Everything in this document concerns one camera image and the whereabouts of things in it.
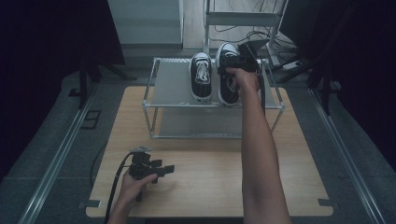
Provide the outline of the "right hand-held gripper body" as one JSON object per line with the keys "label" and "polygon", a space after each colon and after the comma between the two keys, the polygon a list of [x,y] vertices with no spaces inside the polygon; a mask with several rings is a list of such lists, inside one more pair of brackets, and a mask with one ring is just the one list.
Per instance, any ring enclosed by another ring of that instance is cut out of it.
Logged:
{"label": "right hand-held gripper body", "polygon": [[264,47],[269,39],[250,40],[238,46],[238,58],[236,65],[247,72],[260,72],[258,63],[258,50]]}

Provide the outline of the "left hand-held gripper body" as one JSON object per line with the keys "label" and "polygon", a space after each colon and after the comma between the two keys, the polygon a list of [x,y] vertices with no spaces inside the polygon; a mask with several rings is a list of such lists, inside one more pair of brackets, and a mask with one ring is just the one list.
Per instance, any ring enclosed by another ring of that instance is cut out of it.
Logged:
{"label": "left hand-held gripper body", "polygon": [[129,175],[136,180],[140,180],[149,175],[151,167],[149,147],[137,147],[130,150],[133,155],[132,163],[129,168]]}

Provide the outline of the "black canvas sneaker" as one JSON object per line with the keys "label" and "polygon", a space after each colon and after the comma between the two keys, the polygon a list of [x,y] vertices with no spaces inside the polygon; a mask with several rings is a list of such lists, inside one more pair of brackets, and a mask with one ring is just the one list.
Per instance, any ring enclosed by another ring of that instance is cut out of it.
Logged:
{"label": "black canvas sneaker", "polygon": [[239,94],[233,83],[233,75],[226,67],[238,56],[236,48],[231,43],[222,44],[216,54],[216,67],[219,75],[218,100],[224,106],[233,106],[238,102]]}
{"label": "black canvas sneaker", "polygon": [[211,98],[211,58],[204,52],[196,53],[190,62],[190,83],[192,98],[199,103]]}

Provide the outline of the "grey metal shoe rack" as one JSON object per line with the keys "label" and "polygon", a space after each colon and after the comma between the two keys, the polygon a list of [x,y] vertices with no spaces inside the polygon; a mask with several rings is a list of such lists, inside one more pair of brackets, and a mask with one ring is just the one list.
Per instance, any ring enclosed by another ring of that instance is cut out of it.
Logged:
{"label": "grey metal shoe rack", "polygon": [[206,103],[193,100],[189,75],[190,61],[156,58],[143,99],[143,110],[152,138],[239,138],[242,106],[221,105],[219,76],[212,70],[211,98]]}

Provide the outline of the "person's left hand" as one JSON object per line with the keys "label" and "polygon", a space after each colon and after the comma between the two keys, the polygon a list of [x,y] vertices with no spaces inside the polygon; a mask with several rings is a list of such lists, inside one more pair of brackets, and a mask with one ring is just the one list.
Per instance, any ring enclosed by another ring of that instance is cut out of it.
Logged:
{"label": "person's left hand", "polygon": [[155,180],[158,176],[156,174],[148,175],[143,179],[136,180],[128,172],[123,176],[119,202],[121,205],[131,205],[140,191],[150,182]]}

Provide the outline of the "person's right hand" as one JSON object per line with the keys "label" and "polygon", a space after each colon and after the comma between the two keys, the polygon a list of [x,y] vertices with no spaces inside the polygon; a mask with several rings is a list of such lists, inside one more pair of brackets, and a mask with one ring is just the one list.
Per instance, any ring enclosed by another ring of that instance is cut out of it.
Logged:
{"label": "person's right hand", "polygon": [[237,85],[240,87],[238,93],[242,98],[256,94],[260,88],[257,74],[253,72],[247,72],[242,68],[236,69],[234,79],[236,80]]}

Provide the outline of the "white metal stand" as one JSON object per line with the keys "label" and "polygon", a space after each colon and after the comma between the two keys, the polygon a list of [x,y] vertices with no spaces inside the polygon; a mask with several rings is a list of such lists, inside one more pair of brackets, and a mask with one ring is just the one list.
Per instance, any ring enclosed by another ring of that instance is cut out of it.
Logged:
{"label": "white metal stand", "polygon": [[278,34],[283,14],[289,0],[282,0],[278,12],[221,12],[210,9],[210,0],[204,3],[204,52],[209,52],[209,27],[212,25],[231,25],[231,26],[259,26],[270,27],[269,42],[265,44],[269,53],[269,61],[273,67],[279,67],[280,62],[274,50],[276,35]]}

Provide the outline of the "white power strip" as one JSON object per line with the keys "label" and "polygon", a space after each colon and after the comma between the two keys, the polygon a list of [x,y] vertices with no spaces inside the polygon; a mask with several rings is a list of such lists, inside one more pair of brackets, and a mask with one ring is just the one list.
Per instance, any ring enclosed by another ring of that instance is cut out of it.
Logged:
{"label": "white power strip", "polygon": [[283,68],[284,70],[293,70],[293,69],[298,68],[301,64],[302,64],[302,63],[299,62],[299,61],[294,61],[294,62],[291,62],[291,63],[286,63],[286,64],[284,64],[284,65],[282,66],[282,68]]}

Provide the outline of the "black stand legs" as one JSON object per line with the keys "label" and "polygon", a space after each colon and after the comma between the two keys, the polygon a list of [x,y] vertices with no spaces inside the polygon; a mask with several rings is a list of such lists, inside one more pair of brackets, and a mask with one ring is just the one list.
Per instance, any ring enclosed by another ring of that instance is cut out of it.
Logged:
{"label": "black stand legs", "polygon": [[88,102],[88,77],[94,83],[98,83],[101,80],[102,74],[99,69],[100,66],[103,66],[105,69],[123,79],[136,80],[136,77],[127,75],[115,65],[106,63],[99,58],[95,58],[93,60],[82,59],[79,62],[78,68],[79,89],[72,89],[69,92],[70,96],[79,98],[79,109],[81,109]]}
{"label": "black stand legs", "polygon": [[316,88],[322,84],[322,89],[319,91],[320,105],[327,115],[330,115],[329,101],[330,94],[336,93],[331,87],[332,72],[331,72],[331,56],[332,50],[325,48],[315,59],[300,65],[296,70],[292,71],[289,75],[282,77],[277,83],[286,83],[293,78],[299,76],[303,72],[312,70],[312,74],[306,81],[309,89]]}

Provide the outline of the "white cabinet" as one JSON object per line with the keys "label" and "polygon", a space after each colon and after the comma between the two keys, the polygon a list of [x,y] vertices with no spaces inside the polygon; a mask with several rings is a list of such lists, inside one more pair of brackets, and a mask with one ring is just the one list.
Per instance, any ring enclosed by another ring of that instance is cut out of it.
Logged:
{"label": "white cabinet", "polygon": [[121,44],[181,44],[183,0],[107,0]]}

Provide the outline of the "dark curtain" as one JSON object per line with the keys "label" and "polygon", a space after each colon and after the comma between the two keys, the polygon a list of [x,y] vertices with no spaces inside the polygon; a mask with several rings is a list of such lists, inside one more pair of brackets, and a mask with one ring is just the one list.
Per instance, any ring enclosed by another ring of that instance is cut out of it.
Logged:
{"label": "dark curtain", "polygon": [[338,99],[396,171],[396,0],[289,0],[281,32],[314,61],[329,57]]}
{"label": "dark curtain", "polygon": [[124,64],[109,0],[0,0],[0,182],[30,143],[63,79]]}

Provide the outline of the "grey table corner bracket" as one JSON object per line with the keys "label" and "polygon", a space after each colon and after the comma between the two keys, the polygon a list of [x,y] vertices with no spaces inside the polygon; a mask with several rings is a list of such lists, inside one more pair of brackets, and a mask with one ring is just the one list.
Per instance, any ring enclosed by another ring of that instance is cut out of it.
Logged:
{"label": "grey table corner bracket", "polygon": [[329,207],[332,207],[333,210],[338,210],[338,209],[340,208],[340,207],[339,207],[339,203],[333,202],[332,200],[329,200],[329,199],[318,199],[318,204],[319,204],[320,206],[329,206]]}
{"label": "grey table corner bracket", "polygon": [[84,208],[87,208],[87,207],[97,208],[97,207],[100,206],[100,204],[101,204],[101,202],[98,201],[98,200],[88,200],[88,201],[85,201],[85,202],[80,202],[78,204],[78,208],[79,209],[84,209]]}

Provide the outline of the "black floor frame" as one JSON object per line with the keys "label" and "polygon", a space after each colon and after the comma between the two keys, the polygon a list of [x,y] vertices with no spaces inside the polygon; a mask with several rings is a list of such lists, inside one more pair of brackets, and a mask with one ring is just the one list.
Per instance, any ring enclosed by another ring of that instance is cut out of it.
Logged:
{"label": "black floor frame", "polygon": [[102,111],[89,110],[80,126],[81,130],[94,130],[98,124]]}

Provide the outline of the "aluminium floor rail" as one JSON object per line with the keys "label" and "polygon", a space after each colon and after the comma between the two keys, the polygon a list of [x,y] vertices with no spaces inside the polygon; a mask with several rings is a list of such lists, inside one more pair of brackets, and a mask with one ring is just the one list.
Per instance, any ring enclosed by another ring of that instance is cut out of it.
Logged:
{"label": "aluminium floor rail", "polygon": [[59,174],[64,164],[64,161],[70,151],[70,148],[76,139],[78,130],[80,129],[81,124],[83,123],[86,115],[88,114],[88,110],[92,104],[92,100],[94,98],[94,95],[96,94],[97,88],[97,84],[92,84],[90,86],[86,102],[75,115],[74,120],[69,127],[62,143],[58,147],[53,159],[50,161],[46,172],[40,179],[29,203],[26,205],[18,221],[18,224],[35,224],[36,219],[38,218],[38,215],[50,194],[56,177]]}
{"label": "aluminium floor rail", "polygon": [[361,171],[359,170],[352,156],[350,155],[345,142],[343,141],[340,133],[338,132],[335,124],[332,121],[331,116],[328,115],[323,109],[318,92],[312,89],[309,89],[308,92],[315,102],[315,107],[319,113],[320,119],[324,123],[324,126],[329,133],[330,138],[332,139],[339,158],[346,169],[346,172],[350,178],[352,185],[354,186],[354,189],[357,191],[357,194],[366,211],[366,214],[371,220],[371,223],[387,224],[378,206],[378,203],[375,200],[374,195],[368,188],[366,181],[361,174]]}

